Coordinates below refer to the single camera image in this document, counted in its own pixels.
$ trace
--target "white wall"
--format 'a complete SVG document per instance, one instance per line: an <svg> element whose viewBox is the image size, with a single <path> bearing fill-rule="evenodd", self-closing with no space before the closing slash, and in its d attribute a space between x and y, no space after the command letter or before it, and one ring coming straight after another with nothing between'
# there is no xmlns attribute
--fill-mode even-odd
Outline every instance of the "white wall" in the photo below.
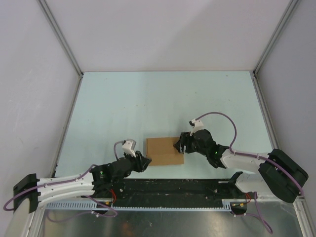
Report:
<svg viewBox="0 0 316 237"><path fill-rule="evenodd" d="M87 71L252 70L289 0L48 0Z"/></svg>
<svg viewBox="0 0 316 237"><path fill-rule="evenodd" d="M35 0L0 1L0 204L47 176L78 81ZM12 213L0 211L0 236Z"/></svg>
<svg viewBox="0 0 316 237"><path fill-rule="evenodd" d="M316 1L302 0L259 73L281 147L309 174L316 220Z"/></svg>

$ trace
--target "red wire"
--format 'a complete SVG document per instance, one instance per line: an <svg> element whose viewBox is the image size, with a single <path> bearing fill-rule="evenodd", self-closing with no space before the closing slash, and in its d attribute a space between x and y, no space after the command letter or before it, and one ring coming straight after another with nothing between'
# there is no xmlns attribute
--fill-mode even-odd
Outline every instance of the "red wire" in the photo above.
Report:
<svg viewBox="0 0 316 237"><path fill-rule="evenodd" d="M113 189L111 189L110 192L112 193L112 198L113 198L113 196L114 196L114 200L113 200L113 202L112 202L112 204L114 204L114 203L116 202L116 200L117 200L117 196L115 195Z"/></svg>
<svg viewBox="0 0 316 237"><path fill-rule="evenodd" d="M251 196L250 196L249 194L246 194L246 197L247 197L247 199L249 199L249 200L247 201L247 203L250 203L250 201L251 201Z"/></svg>

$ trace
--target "white cable tray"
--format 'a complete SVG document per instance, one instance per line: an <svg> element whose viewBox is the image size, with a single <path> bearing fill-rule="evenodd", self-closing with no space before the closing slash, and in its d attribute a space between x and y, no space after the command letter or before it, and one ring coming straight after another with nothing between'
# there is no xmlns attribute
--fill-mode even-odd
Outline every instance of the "white cable tray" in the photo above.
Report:
<svg viewBox="0 0 316 237"><path fill-rule="evenodd" d="M92 200L62 200L51 202L46 205L48 210L107 210L107 208L98 207L98 204ZM118 211L231 211L228 201L223 201L223 207L205 207L205 208L169 208L169 207L114 207Z"/></svg>

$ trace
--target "cardboard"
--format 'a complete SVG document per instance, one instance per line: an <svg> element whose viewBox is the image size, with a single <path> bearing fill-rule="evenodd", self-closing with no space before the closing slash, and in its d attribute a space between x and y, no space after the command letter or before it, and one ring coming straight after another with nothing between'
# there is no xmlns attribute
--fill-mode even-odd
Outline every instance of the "cardboard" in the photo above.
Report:
<svg viewBox="0 0 316 237"><path fill-rule="evenodd" d="M179 137L147 138L147 157L152 159L149 165L184 164L183 154L173 147Z"/></svg>

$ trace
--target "aluminum frame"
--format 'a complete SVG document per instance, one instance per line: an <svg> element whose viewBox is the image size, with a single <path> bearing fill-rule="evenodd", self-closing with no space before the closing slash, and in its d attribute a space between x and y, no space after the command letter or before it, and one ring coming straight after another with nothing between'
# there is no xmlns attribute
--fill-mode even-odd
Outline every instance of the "aluminum frame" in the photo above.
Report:
<svg viewBox="0 0 316 237"><path fill-rule="evenodd" d="M264 96L262 94L262 90L260 88L260 85L258 83L258 76L256 76L253 72L250 72L253 86L255 88L258 102L260 105L261 113L264 118L266 128L268 131L268 136L271 142L271 145L273 148L279 148L280 145L277 142L277 136L272 124L272 120L270 117L270 113L267 107L267 104L265 102ZM298 197L295 202L293 203L295 211L296 211L296 216L299 221L302 234L304 237L316 237L316 228L314 225L314 222L312 220L310 211L308 209L306 200L303 197Z"/></svg>
<svg viewBox="0 0 316 237"><path fill-rule="evenodd" d="M286 24L288 23L290 17L293 15L297 5L299 4L301 0L291 0L291 2L289 3L289 5L287 6L287 9L285 10L281 20L278 23L278 26L276 27L272 37L270 38L268 45L266 46L263 54L261 55L255 69L253 72L251 73L251 77L252 77L252 81L253 81L253 85L254 85L254 89L258 98L258 102L260 105L260 109L264 118L264 122L268 131L268 135L269 135L269 139L271 142L271 146L274 148L279 148L279 143L277 142L277 137L275 134L275 130L273 128L273 124L271 121L271 117L269 114L269 110L267 107L267 104L264 100L264 96L263 93L261 91L260 85L258 83L258 79L257 79L257 74L260 71L260 69L262 68L262 65L264 64L264 62L266 61L269 53L271 52L271 50L273 49L273 46L275 45L276 41L278 40L280 34L283 32L284 28L286 27ZM77 96L79 93L79 89L80 89L80 85L81 85L81 81L82 81L82 77L83 77L83 72L81 71L77 60L75 59L62 31L60 30L46 0L37 0L37 2L39 3L40 8L42 9L44 15L46 16L48 22L50 23L53 32L55 33L55 35L57 36L62 48L64 49L65 53L67 54L68 58L70 59L74 69L76 70L76 72L79 75L79 82L78 82L78 86L76 88L76 92L75 92L75 96L74 99L72 101L72 105L69 111L69 116L66 122L66 126L63 132L63 135L61 137L61 141L60 141L60 146L59 149L57 151L57 155L55 158L55 162L52 166L51 169L51 173L50 175L52 176L55 172L55 168L56 165L58 163L58 159L64 144L64 140L67 134L67 130L68 130L68 126L69 126L69 122L75 107L75 103L77 100ZM259 201L272 201L274 200L273 198L270 197L259 197ZM300 227L303 233L304 237L310 237L310 236L316 236L316 231L315 231L315 226L314 223L312 221L311 215L309 213L306 201L299 197L295 202L294 202L294 207L296 210L296 214L297 214L297 218L298 221L300 223ZM40 231L40 225L44 216L44 211L45 208L40 208L38 209L34 215L33 215L33 219L32 219L32 223L30 226L30 231L28 233L28 237L37 237Z"/></svg>
<svg viewBox="0 0 316 237"><path fill-rule="evenodd" d="M263 51L255 69L254 73L257 75L262 68L264 62L268 58L270 52L272 51L274 45L276 44L277 40L279 39L280 35L282 34L283 30L285 29L287 23L289 22L291 16L295 12L298 4L301 0L291 0L290 3L287 5L285 12L283 13L275 31L273 32L265 50Z"/></svg>

